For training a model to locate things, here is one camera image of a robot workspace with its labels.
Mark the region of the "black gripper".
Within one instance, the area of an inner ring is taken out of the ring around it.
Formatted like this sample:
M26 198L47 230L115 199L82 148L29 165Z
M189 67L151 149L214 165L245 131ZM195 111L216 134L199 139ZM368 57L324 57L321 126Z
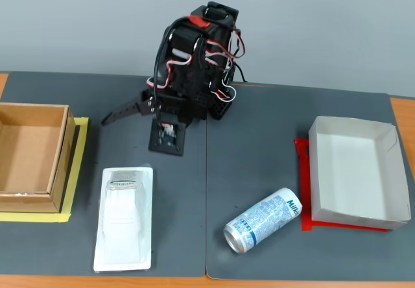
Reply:
M168 93L158 93L159 115L157 119L160 123L180 122L192 123L196 120L206 120L208 96L199 93L193 98L177 96ZM153 94L150 90L142 91L137 97L128 101L112 111L110 111L101 121L101 125L109 125L119 119L134 114L150 115L156 110Z

